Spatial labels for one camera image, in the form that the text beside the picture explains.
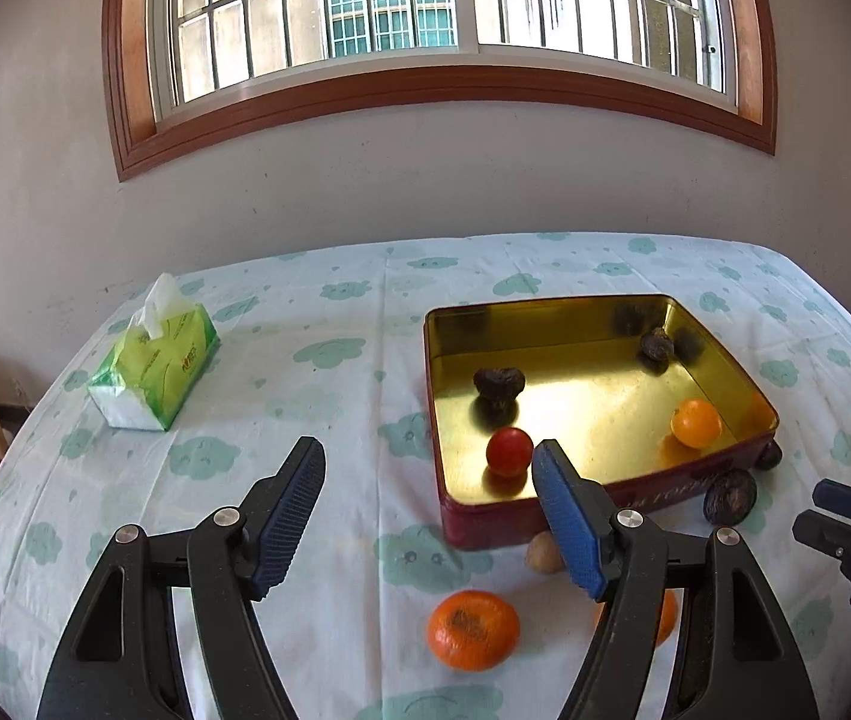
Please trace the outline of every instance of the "metal screw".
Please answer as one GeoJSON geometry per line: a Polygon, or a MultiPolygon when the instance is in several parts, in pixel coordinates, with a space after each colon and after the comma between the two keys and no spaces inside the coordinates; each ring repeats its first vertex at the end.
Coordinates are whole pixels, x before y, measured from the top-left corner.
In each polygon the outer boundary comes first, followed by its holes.
{"type": "Polygon", "coordinates": [[[230,506],[225,507],[225,509],[219,509],[215,513],[215,517],[212,517],[212,521],[216,525],[222,525],[222,527],[234,525],[239,521],[239,509],[233,509],[230,506]]]}
{"type": "Polygon", "coordinates": [[[120,544],[129,544],[139,538],[139,528],[134,525],[123,525],[115,532],[115,541],[120,544]]]}
{"type": "Polygon", "coordinates": [[[638,528],[643,522],[645,522],[644,517],[635,509],[622,509],[621,512],[616,514],[615,519],[617,519],[620,523],[622,523],[626,528],[638,528]]]}
{"type": "Polygon", "coordinates": [[[726,547],[733,547],[739,541],[742,541],[742,536],[739,536],[738,531],[734,528],[719,528],[715,533],[715,538],[718,538],[726,547]]]}

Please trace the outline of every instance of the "light blue tablecloth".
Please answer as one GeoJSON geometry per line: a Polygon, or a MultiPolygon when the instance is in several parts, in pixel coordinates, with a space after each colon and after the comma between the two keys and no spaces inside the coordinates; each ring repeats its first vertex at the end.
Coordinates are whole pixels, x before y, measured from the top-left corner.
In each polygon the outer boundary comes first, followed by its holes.
{"type": "MultiPolygon", "coordinates": [[[[458,303],[598,293],[678,298],[781,414],[785,461],[759,475],[741,530],[792,622],[822,716],[849,699],[849,585],[837,562],[792,540],[791,524],[817,480],[851,484],[851,316],[784,257],[730,242],[539,233],[331,248],[179,285],[206,305],[222,346],[172,430],[112,430],[83,386],[139,293],[62,372],[0,467],[0,702],[14,718],[35,716],[59,636],[118,526],[190,528],[241,501],[303,434],[326,445],[326,488],[288,579],[256,605],[299,716],[558,716],[590,643],[592,602],[566,575],[528,570],[521,547],[463,554],[441,540],[422,318],[458,303]],[[406,565],[410,551],[421,559],[406,565]],[[465,587],[504,595],[521,617],[518,651],[483,674],[449,671],[424,641],[431,610],[465,587]]],[[[709,531],[700,499],[655,519],[709,531]]],[[[187,591],[176,613],[195,716],[216,717],[187,591]]],[[[643,717],[658,717],[675,640],[657,651],[643,717]]]]}

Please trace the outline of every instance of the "small potato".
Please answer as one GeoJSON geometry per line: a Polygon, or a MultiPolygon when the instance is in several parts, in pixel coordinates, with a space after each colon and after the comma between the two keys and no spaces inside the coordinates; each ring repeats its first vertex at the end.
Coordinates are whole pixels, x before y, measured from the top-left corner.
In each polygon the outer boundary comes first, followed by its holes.
{"type": "Polygon", "coordinates": [[[566,562],[561,558],[561,552],[558,551],[558,544],[551,531],[542,531],[529,541],[525,565],[539,574],[557,574],[566,569],[566,562]]]}

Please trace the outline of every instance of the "wall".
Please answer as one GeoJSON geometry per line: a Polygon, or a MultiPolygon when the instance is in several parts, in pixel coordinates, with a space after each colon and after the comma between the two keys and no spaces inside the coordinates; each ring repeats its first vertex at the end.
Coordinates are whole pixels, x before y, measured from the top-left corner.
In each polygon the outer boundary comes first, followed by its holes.
{"type": "Polygon", "coordinates": [[[309,247],[510,230],[757,242],[851,310],[851,0],[771,0],[777,157],[604,111],[359,112],[208,148],[120,185],[101,0],[0,0],[0,401],[34,403],[122,295],[309,247]]]}

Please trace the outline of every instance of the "small orange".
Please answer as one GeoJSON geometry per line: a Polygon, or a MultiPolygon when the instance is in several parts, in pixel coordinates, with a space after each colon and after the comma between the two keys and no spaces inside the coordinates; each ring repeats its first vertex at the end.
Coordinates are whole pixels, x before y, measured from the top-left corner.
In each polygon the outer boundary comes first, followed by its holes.
{"type": "Polygon", "coordinates": [[[672,415],[672,434],[685,446],[705,449],[721,436],[721,416],[707,400],[691,398],[672,415]]]}
{"type": "MultiPolygon", "coordinates": [[[[605,604],[599,604],[595,608],[595,619],[592,622],[596,628],[598,628],[604,608],[605,604]]],[[[655,636],[655,646],[662,644],[672,635],[676,622],[678,622],[678,601],[675,597],[675,591],[665,590],[665,595],[662,597],[662,614],[658,618],[658,634],[655,636]]]]}
{"type": "Polygon", "coordinates": [[[508,658],[518,643],[518,614],[508,602],[481,590],[463,590],[442,601],[429,617],[429,649],[462,671],[485,671],[508,658]]]}

